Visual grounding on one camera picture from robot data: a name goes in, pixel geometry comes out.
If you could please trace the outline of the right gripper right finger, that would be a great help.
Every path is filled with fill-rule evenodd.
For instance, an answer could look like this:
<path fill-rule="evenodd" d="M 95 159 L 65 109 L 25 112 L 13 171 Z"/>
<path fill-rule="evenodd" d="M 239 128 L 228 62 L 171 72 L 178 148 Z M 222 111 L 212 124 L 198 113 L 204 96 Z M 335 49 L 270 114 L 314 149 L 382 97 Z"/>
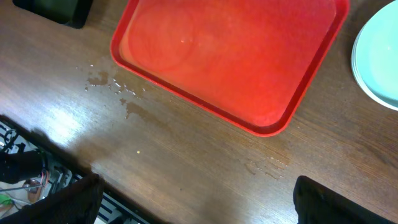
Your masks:
<path fill-rule="evenodd" d="M 394 222 L 301 175 L 293 192 L 298 224 L 373 224 Z"/>

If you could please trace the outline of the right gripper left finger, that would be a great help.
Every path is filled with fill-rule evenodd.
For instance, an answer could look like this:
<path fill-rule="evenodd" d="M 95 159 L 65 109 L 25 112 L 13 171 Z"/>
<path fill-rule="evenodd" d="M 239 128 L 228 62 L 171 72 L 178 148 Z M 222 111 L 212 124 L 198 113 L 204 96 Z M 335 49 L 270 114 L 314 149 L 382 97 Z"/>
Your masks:
<path fill-rule="evenodd" d="M 1 224 L 93 224 L 103 199 L 103 179 L 90 174 L 1 219 Z"/>

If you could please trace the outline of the white plate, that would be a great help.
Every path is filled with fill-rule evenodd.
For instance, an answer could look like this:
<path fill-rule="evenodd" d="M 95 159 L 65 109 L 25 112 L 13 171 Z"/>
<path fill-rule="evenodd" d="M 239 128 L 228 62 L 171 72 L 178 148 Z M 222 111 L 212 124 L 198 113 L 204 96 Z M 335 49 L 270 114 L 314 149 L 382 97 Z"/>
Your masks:
<path fill-rule="evenodd" d="M 364 28 L 362 28 L 359 31 L 358 35 L 356 36 L 354 44 L 353 44 L 353 48 L 351 51 L 351 70 L 352 70 L 354 79 L 355 79 L 356 83 L 358 84 L 358 86 L 362 89 L 362 91 L 364 91 L 365 94 L 367 94 L 368 97 L 370 97 L 372 100 L 379 103 L 380 105 L 383 105 L 386 108 L 397 111 L 397 100 L 391 100 L 388 98 L 384 99 L 383 97 L 379 97 L 375 93 L 373 93 L 371 91 L 371 89 L 365 84 L 365 82 L 362 79 L 361 74 L 358 70 L 358 66 L 356 64 L 356 48 L 357 48 L 357 44 L 358 44 L 358 41 L 359 41 L 359 38 L 361 36 L 363 29 Z"/>

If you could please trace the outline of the light blue plate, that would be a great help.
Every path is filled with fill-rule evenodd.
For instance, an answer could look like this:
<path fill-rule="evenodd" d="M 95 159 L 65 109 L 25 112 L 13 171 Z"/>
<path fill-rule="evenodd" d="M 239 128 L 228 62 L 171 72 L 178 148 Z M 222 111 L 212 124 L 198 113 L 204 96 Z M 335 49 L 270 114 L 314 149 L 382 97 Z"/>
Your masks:
<path fill-rule="evenodd" d="M 356 48 L 356 64 L 365 84 L 379 97 L 397 100 L 397 1 L 377 11 Z"/>

